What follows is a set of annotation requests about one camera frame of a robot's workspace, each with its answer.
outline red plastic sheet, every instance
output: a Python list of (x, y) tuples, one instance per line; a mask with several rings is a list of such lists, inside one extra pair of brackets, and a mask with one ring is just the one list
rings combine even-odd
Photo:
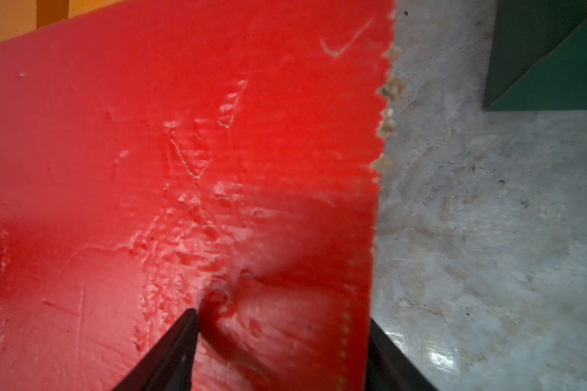
[(360, 390), (390, 0), (132, 0), (0, 44), (0, 390)]

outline debris crumb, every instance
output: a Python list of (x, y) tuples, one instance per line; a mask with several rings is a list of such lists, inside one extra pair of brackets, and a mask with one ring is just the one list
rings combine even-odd
[(395, 101), (402, 96), (405, 86), (406, 83), (404, 80), (397, 78), (394, 75), (390, 75), (387, 79), (387, 84), (381, 88), (380, 94), (388, 98), (390, 101)]
[(392, 45), (391, 48), (387, 51), (386, 54), (387, 58), (389, 58), (392, 62), (398, 61), (400, 56), (402, 56), (402, 50), (399, 46)]
[(385, 175), (391, 168), (391, 159), (382, 155), (372, 163), (372, 168), (378, 171), (378, 174)]
[(391, 118), (385, 118), (381, 121), (376, 137), (388, 138), (396, 133), (396, 122)]

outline speckled stone floor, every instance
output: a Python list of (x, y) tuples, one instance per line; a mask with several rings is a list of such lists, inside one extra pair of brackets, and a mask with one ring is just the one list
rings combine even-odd
[(587, 390), (587, 111), (481, 110), (495, 7), (401, 1), (372, 316), (440, 391)]

